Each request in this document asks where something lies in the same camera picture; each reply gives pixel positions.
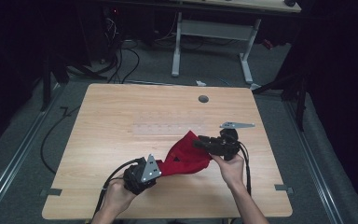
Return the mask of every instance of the gray carpet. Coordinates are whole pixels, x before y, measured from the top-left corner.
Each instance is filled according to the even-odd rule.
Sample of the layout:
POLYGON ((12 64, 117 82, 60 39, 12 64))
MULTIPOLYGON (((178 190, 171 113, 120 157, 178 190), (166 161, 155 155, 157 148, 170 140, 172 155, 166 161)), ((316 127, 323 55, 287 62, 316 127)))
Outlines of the gray carpet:
MULTIPOLYGON (((141 61, 127 80, 132 83, 148 81, 192 86, 196 85, 196 80, 200 80, 207 86, 249 87, 244 82, 238 56, 236 53, 232 53, 238 51, 238 47, 243 43, 236 42, 223 48, 218 48, 215 44, 203 44, 197 50, 190 50, 197 47, 198 44, 185 42, 184 47, 187 49, 182 51, 181 74, 179 77, 173 78, 170 75, 172 46, 156 45, 151 48, 139 43, 133 50, 139 54, 141 61)), ((134 46, 134 42, 125 44, 125 47, 130 46, 134 46)), ((289 49, 290 46, 280 46, 271 50, 259 45, 253 47, 249 64, 256 84, 263 85, 275 78, 289 49)), ((130 72, 137 63, 132 52, 123 50, 122 53, 123 64, 119 72, 121 78, 130 72)), ((98 69, 99 66, 101 65, 95 64, 93 69, 98 69)), ((62 118, 64 110, 62 106, 68 107, 69 110, 79 106, 86 88, 93 82, 98 81, 71 76, 71 81, 63 88, 63 93, 58 96, 57 102, 47 114, 41 129, 30 145, 31 149, 20 170, 0 202, 0 223, 84 223, 84 220, 51 221, 41 217, 46 197, 40 196, 40 192, 43 189, 49 189, 54 176, 43 165, 40 159, 40 148, 50 128, 62 118)), ((34 90, 34 97, 14 116, 0 139, 0 176, 40 113, 41 92, 41 85, 38 85, 34 90)), ((255 99, 283 182, 294 190, 294 193, 289 194, 294 213, 290 217, 272 217, 268 220, 270 223, 330 223, 310 175, 302 145, 296 135, 296 127, 287 112, 286 103, 281 101, 277 93, 279 91, 267 91, 256 95, 255 99)), ((76 113, 64 119, 48 136, 44 152, 47 163, 53 169, 57 169, 59 165, 75 120, 76 113)), ((307 98, 304 127, 304 134, 331 189, 343 222, 358 223, 357 195, 325 136, 323 126, 318 120, 309 97, 307 98)))

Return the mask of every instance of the person's left hand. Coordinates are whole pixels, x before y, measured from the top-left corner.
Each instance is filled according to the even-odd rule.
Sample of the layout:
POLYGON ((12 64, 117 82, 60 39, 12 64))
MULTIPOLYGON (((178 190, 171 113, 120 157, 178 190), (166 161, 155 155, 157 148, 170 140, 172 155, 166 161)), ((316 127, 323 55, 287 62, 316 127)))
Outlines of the person's left hand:
POLYGON ((103 198, 103 205, 97 212, 92 223, 111 223, 122 212, 124 212, 136 197, 135 194, 124 188, 123 179, 114 179, 103 198))

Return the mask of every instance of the light wood surface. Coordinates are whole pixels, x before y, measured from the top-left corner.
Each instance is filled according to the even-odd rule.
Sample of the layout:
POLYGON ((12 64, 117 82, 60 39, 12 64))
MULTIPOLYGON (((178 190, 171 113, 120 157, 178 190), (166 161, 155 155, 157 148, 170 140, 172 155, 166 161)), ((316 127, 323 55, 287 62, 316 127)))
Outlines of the light wood surface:
MULTIPOLYGON (((255 124, 238 129, 250 155, 253 198, 267 217, 290 216, 286 192, 274 188, 282 178, 249 89, 91 84, 51 186, 62 189, 62 194, 48 196, 43 217, 91 218, 103 182, 118 166, 150 153, 164 160, 188 128, 217 137, 219 125, 226 121, 255 124), (199 102, 200 95, 208 96, 209 102, 199 102)), ((156 186, 135 198, 119 217, 238 216, 219 168, 211 161, 196 174, 157 179, 156 186)))
POLYGON ((183 2, 212 4, 222 7, 247 7, 250 9, 264 9, 281 12, 301 12, 301 7, 297 3, 293 7, 289 7, 283 0, 183 0, 183 2))

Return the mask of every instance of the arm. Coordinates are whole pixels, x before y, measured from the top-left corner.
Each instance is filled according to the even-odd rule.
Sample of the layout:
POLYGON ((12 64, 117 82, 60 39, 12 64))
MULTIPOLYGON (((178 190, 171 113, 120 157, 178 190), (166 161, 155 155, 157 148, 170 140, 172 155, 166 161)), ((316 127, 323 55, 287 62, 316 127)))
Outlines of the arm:
POLYGON ((103 199, 103 205, 98 211, 92 224, 110 224, 122 212, 124 212, 136 197, 135 194, 124 188, 123 179, 114 179, 109 183, 109 187, 103 199))
POLYGON ((231 190, 242 222, 245 224, 269 223, 243 184, 243 158, 235 155, 231 161, 224 161, 219 156, 211 155, 211 157, 219 165, 222 177, 231 190))

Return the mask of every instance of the red fabric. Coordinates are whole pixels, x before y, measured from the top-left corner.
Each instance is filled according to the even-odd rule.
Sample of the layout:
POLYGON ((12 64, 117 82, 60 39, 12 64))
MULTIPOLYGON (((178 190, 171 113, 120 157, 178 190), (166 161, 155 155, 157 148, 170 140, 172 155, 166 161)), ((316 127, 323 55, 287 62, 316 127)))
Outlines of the red fabric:
POLYGON ((193 140, 199 138, 189 131, 173 145, 164 162, 157 161, 162 176, 195 174, 208 167, 211 156, 205 149, 193 147, 193 140))

